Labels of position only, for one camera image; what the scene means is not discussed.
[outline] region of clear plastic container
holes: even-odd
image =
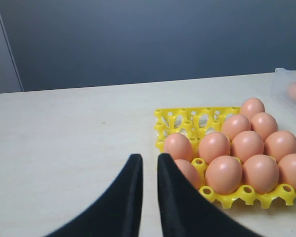
[[[270,97],[292,116],[296,116],[296,71],[277,68],[272,82]]]

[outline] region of egg tray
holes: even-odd
[[[172,133],[182,133],[186,135],[192,144],[194,157],[192,165],[197,169],[201,178],[200,194],[209,202],[219,201],[222,208],[229,209],[232,203],[243,200],[246,205],[253,205],[257,199],[261,202],[262,209],[268,209],[272,201],[281,198],[286,205],[293,205],[296,193],[289,184],[278,184],[275,190],[266,194],[257,194],[250,185],[241,185],[234,193],[229,195],[219,195],[205,184],[205,171],[207,164],[197,157],[197,147],[201,139],[208,131],[220,131],[227,116],[238,114],[240,107],[194,107],[194,108],[165,108],[156,109],[154,112],[157,122],[154,129],[158,133],[155,146],[160,153],[164,152],[163,146],[165,138]]]

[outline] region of white table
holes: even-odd
[[[268,97],[274,74],[0,94],[0,237],[42,236],[86,209],[128,156],[144,157],[140,236],[160,237],[156,108],[263,100],[280,129],[296,122]],[[224,210],[268,237],[296,237],[296,204]]]

